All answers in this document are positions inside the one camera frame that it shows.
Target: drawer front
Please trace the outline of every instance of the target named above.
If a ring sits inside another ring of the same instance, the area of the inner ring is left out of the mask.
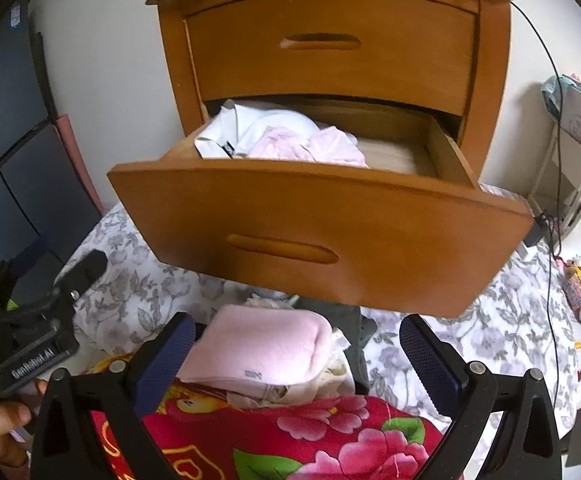
[[[243,0],[187,20],[202,99],[376,98],[462,115],[474,15],[427,0]]]
[[[432,316],[464,311],[532,220],[467,186],[329,164],[165,158],[109,178],[163,263]]]

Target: pink towel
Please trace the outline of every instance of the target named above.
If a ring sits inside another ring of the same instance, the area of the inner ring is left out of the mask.
[[[344,132],[330,126],[309,139],[284,127],[266,128],[248,158],[309,160],[367,168],[364,155]]]
[[[263,399],[270,386],[315,378],[331,355],[331,334],[330,323],[308,310],[226,305],[177,378]]]

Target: dark cabinet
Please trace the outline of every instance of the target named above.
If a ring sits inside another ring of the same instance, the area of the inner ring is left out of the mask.
[[[28,0],[18,0],[0,22],[0,261],[40,234],[50,251],[20,279],[17,303],[50,290],[62,261],[100,219],[46,111],[36,66]]]
[[[0,260],[17,256],[38,238],[0,177]],[[27,303],[50,290],[62,264],[46,253],[35,267],[20,279],[13,293],[16,303]]]
[[[30,48],[28,0],[17,0],[0,21],[0,157],[47,119]]]
[[[50,124],[26,142],[2,168],[17,202],[52,249],[68,260],[100,215],[88,198]]]

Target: finger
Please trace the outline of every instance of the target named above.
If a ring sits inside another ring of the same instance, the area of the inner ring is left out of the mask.
[[[44,379],[35,379],[35,387],[37,388],[37,393],[43,397],[46,393],[46,388],[48,388],[48,381],[45,381]]]
[[[0,436],[30,422],[30,410],[19,402],[0,402]]]
[[[30,421],[30,411],[17,402],[0,403],[0,464],[18,467],[26,463],[26,450],[9,432]]]

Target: open drawer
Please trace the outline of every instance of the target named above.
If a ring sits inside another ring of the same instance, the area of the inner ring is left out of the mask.
[[[320,300],[458,316],[527,233],[525,206],[479,190],[425,112],[293,99],[390,171],[202,160],[192,134],[161,160],[109,173],[158,259]]]

